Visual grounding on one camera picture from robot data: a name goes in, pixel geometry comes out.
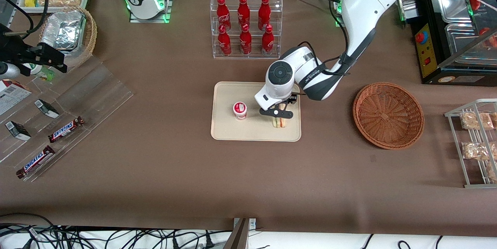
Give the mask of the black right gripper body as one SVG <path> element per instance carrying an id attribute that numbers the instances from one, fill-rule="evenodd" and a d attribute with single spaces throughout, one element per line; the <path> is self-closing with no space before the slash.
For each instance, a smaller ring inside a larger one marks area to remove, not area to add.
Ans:
<path id="1" fill-rule="evenodd" d="M 0 31 L 0 76 L 30 76 L 30 64 L 42 65 L 42 62 L 37 60 L 31 46 L 24 43 L 18 35 L 5 35 L 6 32 L 11 31 L 5 25 L 0 24 Z"/>

